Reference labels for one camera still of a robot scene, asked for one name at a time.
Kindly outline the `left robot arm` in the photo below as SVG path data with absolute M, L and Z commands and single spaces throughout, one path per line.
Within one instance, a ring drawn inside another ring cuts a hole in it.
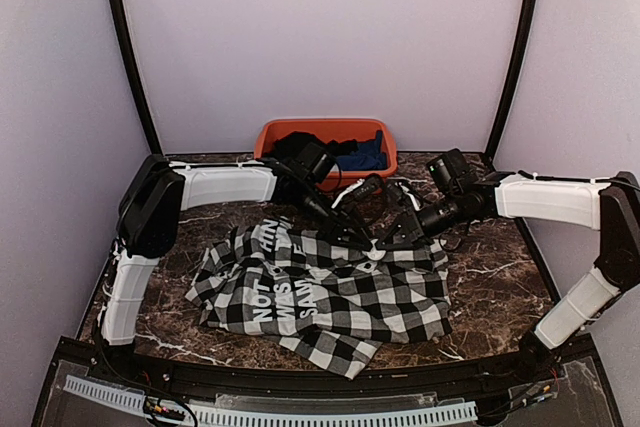
M 141 374 L 140 359 L 124 346 L 134 342 L 137 316 L 152 271 L 174 246 L 182 212 L 228 202 L 293 205 L 318 223 L 326 240 L 367 252 L 374 246 L 364 222 L 319 188 L 334 166 L 311 145 L 293 160 L 262 158 L 239 163 L 171 161 L 147 157 L 119 205 L 117 261 L 111 291 L 97 324 L 110 345 L 101 364 L 120 383 Z

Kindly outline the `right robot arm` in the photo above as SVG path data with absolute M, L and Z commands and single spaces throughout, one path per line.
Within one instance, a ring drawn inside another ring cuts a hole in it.
M 588 230 L 596 241 L 586 272 L 566 290 L 532 328 L 528 344 L 510 360 L 521 381 L 534 379 L 549 363 L 549 352 L 613 306 L 639 285 L 639 179 L 630 171 L 610 176 L 542 175 L 525 170 L 477 174 L 462 152 L 442 153 L 426 166 L 439 192 L 437 200 L 419 200 L 410 186 L 387 184 L 403 208 L 380 250 L 402 242 L 436 238 L 450 228 L 474 221 L 508 219 L 527 227 L 554 224 Z

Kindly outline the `black front rail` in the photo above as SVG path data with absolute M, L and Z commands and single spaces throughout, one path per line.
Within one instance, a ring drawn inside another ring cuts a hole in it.
M 127 350 L 89 355 L 89 374 L 103 380 L 137 383 L 182 398 L 221 394 L 347 399 L 434 391 L 441 398 L 502 396 L 515 386 L 550 379 L 549 369 L 521 377 L 510 370 L 513 354 L 479 361 L 405 369 L 366 370 L 348 380 L 322 371 L 260 370 L 172 361 Z

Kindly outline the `black frame post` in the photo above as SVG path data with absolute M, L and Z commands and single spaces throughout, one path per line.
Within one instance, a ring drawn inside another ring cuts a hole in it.
M 152 119 L 151 110 L 144 92 L 142 78 L 133 48 L 131 34 L 127 22 L 124 0 L 108 0 L 112 21 L 120 49 L 122 63 L 134 101 L 137 117 L 144 138 L 151 154 L 163 154 L 160 139 Z
M 529 41 L 537 0 L 522 0 L 511 56 L 505 80 L 494 116 L 489 137 L 483 152 L 487 166 L 492 166 L 506 130 L 507 121 L 516 94 Z

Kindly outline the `black garment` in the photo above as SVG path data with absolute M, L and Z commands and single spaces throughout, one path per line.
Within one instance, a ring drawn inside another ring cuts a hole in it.
M 323 142 L 314 134 L 296 131 L 276 140 L 273 143 L 272 148 L 264 153 L 264 156 L 278 160 L 295 158 L 308 145 L 316 145 L 336 157 L 337 155 L 349 153 L 351 150 L 355 149 L 356 142 L 356 140 L 347 140 L 343 142 L 331 140 Z

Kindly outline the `left black frame post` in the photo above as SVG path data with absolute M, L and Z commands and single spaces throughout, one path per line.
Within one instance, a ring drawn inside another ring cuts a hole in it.
M 131 34 L 127 22 L 124 0 L 108 0 L 112 21 L 120 49 L 122 63 L 134 101 L 137 117 L 144 138 L 151 154 L 163 154 L 160 139 L 152 119 L 151 110 L 144 92 L 142 78 L 133 48 Z

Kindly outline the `blue garment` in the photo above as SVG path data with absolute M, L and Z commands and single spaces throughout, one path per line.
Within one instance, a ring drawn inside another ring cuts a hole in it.
M 337 165 L 343 171 L 382 171 L 389 167 L 387 154 L 382 150 L 384 135 L 377 130 L 373 139 L 356 142 L 355 149 L 337 155 Z

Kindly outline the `right black frame post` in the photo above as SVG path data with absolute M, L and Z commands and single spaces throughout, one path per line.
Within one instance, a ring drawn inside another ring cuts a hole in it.
M 516 94 L 529 41 L 537 0 L 522 0 L 511 56 L 505 80 L 494 116 L 489 137 L 483 152 L 487 166 L 492 166 L 506 130 L 507 121 Z

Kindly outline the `black white plaid shirt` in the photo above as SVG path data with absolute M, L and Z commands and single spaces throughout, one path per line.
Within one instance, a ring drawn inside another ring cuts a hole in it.
M 447 277 L 433 241 L 369 254 L 265 219 L 207 248 L 186 298 L 203 326 L 263 336 L 353 379 L 385 343 L 451 333 Z

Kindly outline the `orange plastic basin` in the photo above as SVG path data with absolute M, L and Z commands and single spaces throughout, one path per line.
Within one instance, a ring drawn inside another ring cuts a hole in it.
M 278 119 L 265 124 L 259 134 L 254 157 L 288 160 L 308 144 L 318 145 L 338 160 L 323 191 L 344 188 L 376 173 L 388 178 L 398 169 L 396 142 L 387 126 L 366 118 Z

